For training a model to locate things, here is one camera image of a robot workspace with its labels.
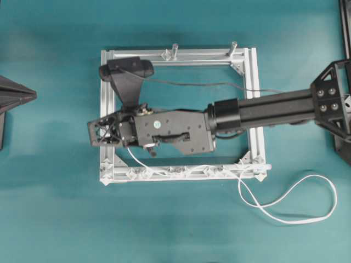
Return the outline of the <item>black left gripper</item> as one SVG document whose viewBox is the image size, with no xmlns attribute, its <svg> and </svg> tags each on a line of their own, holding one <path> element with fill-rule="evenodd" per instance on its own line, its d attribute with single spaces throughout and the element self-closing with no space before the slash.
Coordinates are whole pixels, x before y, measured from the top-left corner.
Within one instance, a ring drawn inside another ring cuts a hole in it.
<svg viewBox="0 0 351 263">
<path fill-rule="evenodd" d="M 1 149 L 3 148 L 6 112 L 37 98 L 37 93 L 9 78 L 1 76 Z"/>
</svg>

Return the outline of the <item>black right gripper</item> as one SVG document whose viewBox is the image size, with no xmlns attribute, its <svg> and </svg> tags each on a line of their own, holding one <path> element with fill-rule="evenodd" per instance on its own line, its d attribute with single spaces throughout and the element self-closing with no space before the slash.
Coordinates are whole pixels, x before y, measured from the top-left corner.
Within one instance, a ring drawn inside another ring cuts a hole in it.
<svg viewBox="0 0 351 263">
<path fill-rule="evenodd" d="M 206 115 L 202 111 L 173 110 L 150 115 L 130 116 L 121 124 L 112 113 L 87 123 L 92 146 L 153 147 L 172 144 L 184 155 L 212 152 L 215 149 Z"/>
</svg>

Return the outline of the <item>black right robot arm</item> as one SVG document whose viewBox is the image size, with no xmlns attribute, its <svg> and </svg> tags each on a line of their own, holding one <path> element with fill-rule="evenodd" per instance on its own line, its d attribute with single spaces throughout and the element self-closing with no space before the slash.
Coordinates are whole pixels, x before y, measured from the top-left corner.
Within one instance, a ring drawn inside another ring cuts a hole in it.
<svg viewBox="0 0 351 263">
<path fill-rule="evenodd" d="M 88 122 L 93 146 L 153 148 L 172 144 L 184 155 L 213 152 L 220 133 L 245 132 L 251 128 L 291 124 L 315 118 L 309 90 L 252 99 L 217 101 L 203 111 L 166 110 L 139 115 L 119 110 Z"/>
</svg>

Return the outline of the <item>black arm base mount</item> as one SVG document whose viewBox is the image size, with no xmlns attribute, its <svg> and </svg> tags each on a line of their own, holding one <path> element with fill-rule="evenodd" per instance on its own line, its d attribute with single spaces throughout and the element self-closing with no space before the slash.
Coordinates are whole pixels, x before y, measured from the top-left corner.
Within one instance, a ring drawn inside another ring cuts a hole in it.
<svg viewBox="0 0 351 263">
<path fill-rule="evenodd" d="M 315 123 L 334 136 L 335 152 L 350 164 L 350 1 L 339 1 L 346 58 L 333 61 L 311 84 Z"/>
</svg>

